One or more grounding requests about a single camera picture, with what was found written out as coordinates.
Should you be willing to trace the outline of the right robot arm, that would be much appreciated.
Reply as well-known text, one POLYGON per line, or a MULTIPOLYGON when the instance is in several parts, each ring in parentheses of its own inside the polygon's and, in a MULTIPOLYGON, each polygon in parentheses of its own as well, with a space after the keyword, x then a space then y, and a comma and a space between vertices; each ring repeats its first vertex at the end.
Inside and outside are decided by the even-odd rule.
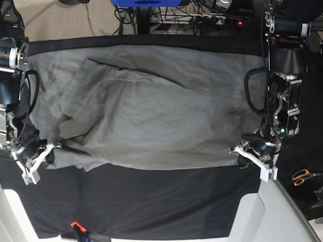
POLYGON ((139 170, 246 168, 259 124, 244 79, 256 56, 65 39, 27 62, 28 39, 1 23, 1 149, 23 171, 111 164, 139 170))

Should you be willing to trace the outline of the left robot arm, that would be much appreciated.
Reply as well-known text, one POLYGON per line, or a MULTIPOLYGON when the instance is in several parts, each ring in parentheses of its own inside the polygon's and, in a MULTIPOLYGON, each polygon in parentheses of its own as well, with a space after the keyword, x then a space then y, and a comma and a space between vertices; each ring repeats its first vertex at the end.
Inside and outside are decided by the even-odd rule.
POLYGON ((141 170, 267 159, 298 131, 292 111, 306 72, 305 38, 272 34, 255 55, 160 45, 50 53, 42 74, 46 132, 62 144, 50 169, 104 164, 141 170))

